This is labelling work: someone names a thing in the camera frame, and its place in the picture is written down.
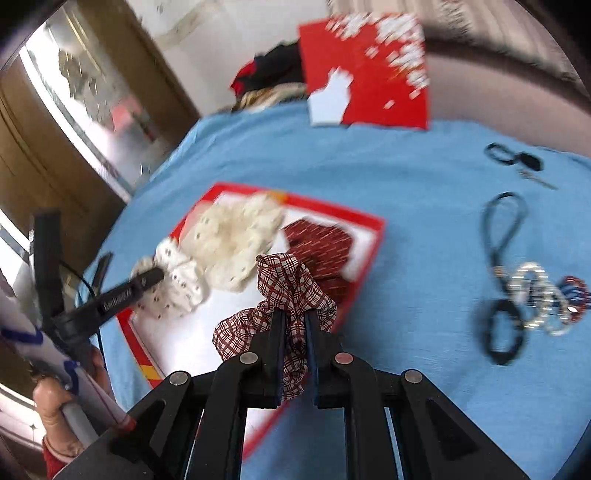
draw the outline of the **metal screw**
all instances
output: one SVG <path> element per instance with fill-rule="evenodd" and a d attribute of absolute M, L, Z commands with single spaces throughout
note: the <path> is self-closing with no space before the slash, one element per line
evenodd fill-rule
<path fill-rule="evenodd" d="M 421 372 L 417 371 L 417 370 L 408 370 L 405 374 L 404 374 L 404 379 L 408 382 L 408 383 L 420 383 L 421 380 L 423 379 L 423 375 Z"/>
<path fill-rule="evenodd" d="M 179 385 L 186 383 L 188 379 L 189 376 L 185 372 L 175 372 L 170 376 L 168 381 L 178 387 Z"/>
<path fill-rule="evenodd" d="M 258 355 L 255 352 L 244 352 L 240 356 L 240 361 L 245 365 L 253 364 L 258 360 Z"/>
<path fill-rule="evenodd" d="M 335 362 L 341 365 L 349 365 L 353 361 L 353 355 L 347 352 L 337 353 L 335 355 Z"/>

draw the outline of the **white scrunchie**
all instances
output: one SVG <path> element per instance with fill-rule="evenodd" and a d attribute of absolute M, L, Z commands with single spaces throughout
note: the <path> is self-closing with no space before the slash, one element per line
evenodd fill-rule
<path fill-rule="evenodd" d="M 283 217 L 283 208 L 266 193 L 230 204 L 214 203 L 187 221 L 180 248 L 204 267 L 209 286 L 239 291 L 256 257 L 273 244 Z"/>
<path fill-rule="evenodd" d="M 172 319 L 191 313 L 206 297 L 203 271 L 197 261 L 181 252 L 177 241 L 166 238 L 156 247 L 154 259 L 141 258 L 131 277 L 152 267 L 164 270 L 164 279 L 144 293 L 137 306 L 156 319 Z"/>

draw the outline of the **finger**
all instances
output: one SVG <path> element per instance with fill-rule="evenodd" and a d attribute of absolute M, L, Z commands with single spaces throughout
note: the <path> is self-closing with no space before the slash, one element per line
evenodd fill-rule
<path fill-rule="evenodd" d="M 105 368 L 105 361 L 100 354 L 100 350 L 95 346 L 92 347 L 92 364 L 95 366 L 95 374 L 93 377 L 95 382 L 97 382 L 100 388 L 105 390 L 107 395 L 114 400 L 115 396 L 113 395 L 113 388 L 111 387 L 111 379 Z"/>
<path fill-rule="evenodd" d="M 75 457 L 84 447 L 67 424 L 60 408 L 73 401 L 70 393 L 64 390 L 54 378 L 44 378 L 33 391 L 37 413 L 46 430 L 46 441 L 59 454 Z"/>

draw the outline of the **blue tablecloth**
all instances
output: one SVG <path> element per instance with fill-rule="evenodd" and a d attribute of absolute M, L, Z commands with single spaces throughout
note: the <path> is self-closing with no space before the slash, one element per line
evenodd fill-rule
<path fill-rule="evenodd" d="M 542 158 L 538 175 L 558 190 L 490 160 L 483 149 L 491 142 Z M 521 193 L 530 214 L 506 254 L 508 268 L 533 260 L 553 281 L 567 274 L 591 280 L 588 159 L 471 122 L 434 121 L 428 132 L 311 128 L 303 102 L 212 116 L 121 214 L 102 248 L 115 253 L 105 286 L 126 279 L 216 181 L 288 190 L 386 218 L 384 243 L 342 329 L 343 346 L 375 368 L 423 371 L 533 480 L 560 469 L 591 417 L 591 319 L 560 338 L 531 332 L 513 364 L 492 364 L 475 319 L 501 294 L 479 222 L 491 198 Z M 510 217 L 499 210 L 496 234 Z M 116 397 L 130 408 L 148 385 L 117 322 L 102 334 Z M 344 479 L 342 414 L 317 411 L 308 394 L 294 400 L 244 462 L 242 477 Z"/>

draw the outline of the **red sleeve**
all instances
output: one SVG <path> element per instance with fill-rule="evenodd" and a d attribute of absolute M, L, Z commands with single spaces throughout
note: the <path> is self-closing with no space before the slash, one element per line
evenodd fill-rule
<path fill-rule="evenodd" d="M 45 459 L 45 466 L 47 468 L 47 478 L 52 479 L 57 473 L 66 466 L 64 462 L 55 458 L 45 445 L 45 439 L 43 439 L 43 458 Z"/>

